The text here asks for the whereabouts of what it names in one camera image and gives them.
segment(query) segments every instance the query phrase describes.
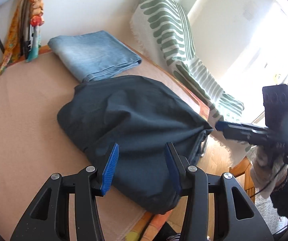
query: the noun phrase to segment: human hand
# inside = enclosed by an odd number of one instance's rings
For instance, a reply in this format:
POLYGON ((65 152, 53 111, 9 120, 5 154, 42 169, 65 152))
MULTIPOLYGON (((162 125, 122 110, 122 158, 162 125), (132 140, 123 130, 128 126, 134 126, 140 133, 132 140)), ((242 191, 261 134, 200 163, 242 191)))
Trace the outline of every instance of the human hand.
POLYGON ((261 146, 256 146, 256 148, 256 156, 252 160, 253 166, 250 174, 254 182, 254 186, 259 188, 261 190, 261 196, 267 199, 277 183, 283 182, 282 179, 284 179, 287 174, 287 166, 284 165, 283 156, 280 155, 274 161, 273 167, 269 167, 268 156, 264 151, 264 148, 261 146))

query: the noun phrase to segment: folded denim fabric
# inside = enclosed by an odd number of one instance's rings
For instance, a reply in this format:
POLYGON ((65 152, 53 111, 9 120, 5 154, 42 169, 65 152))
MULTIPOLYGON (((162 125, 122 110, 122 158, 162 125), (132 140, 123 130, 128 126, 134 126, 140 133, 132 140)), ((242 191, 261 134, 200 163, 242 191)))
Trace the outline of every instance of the folded denim fabric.
POLYGON ((108 32, 60 35, 48 46, 79 82, 108 79, 139 65, 142 59, 108 32))

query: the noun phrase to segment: black camera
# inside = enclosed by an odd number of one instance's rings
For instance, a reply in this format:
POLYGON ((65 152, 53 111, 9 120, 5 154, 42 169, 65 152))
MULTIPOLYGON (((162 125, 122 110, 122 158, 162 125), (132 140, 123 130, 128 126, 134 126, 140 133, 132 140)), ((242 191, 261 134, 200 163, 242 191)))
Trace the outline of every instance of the black camera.
POLYGON ((283 155, 284 163, 288 164, 288 85, 263 87, 262 93, 266 127, 218 121, 215 128, 222 131, 226 139, 263 146, 269 166, 273 166, 274 160, 280 155, 283 155))

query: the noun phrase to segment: chair leg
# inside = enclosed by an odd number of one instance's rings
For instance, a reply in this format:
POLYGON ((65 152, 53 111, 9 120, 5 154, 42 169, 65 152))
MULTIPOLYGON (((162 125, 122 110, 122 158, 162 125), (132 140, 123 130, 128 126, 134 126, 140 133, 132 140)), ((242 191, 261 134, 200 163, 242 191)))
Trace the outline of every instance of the chair leg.
POLYGON ((201 158, 204 157, 205 151, 206 151, 206 146, 207 146, 207 139, 208 139, 208 135, 206 136, 204 143, 203 143, 203 147, 201 150, 201 158))
POLYGON ((244 189, 248 196, 251 197, 252 202, 255 203, 255 187, 250 174, 251 167, 252 165, 250 164, 245 171, 244 189))
POLYGON ((239 164, 237 164, 234 168, 230 168, 229 171, 234 177, 239 177, 240 175, 243 175, 247 168, 249 167, 250 162, 245 157, 239 164))

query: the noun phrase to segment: blue gripper pad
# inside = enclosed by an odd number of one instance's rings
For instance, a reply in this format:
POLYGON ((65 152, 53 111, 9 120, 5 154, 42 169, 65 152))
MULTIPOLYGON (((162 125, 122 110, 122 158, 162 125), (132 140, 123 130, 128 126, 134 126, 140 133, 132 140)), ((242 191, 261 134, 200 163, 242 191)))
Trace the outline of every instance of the blue gripper pad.
POLYGON ((115 143, 114 145, 111 145, 108 148, 106 155, 109 155, 109 156, 108 156, 108 161, 106 163, 104 171, 102 173, 102 185, 100 187, 100 191, 103 196, 111 187, 111 182, 113 180, 113 176, 115 173, 115 168, 116 168, 118 156, 119 156, 118 144, 115 143))
POLYGON ((236 123, 231 123, 231 122, 226 122, 226 121, 218 121, 215 124, 215 128, 218 131, 223 131, 225 127, 227 127, 228 125, 237 125, 236 123))

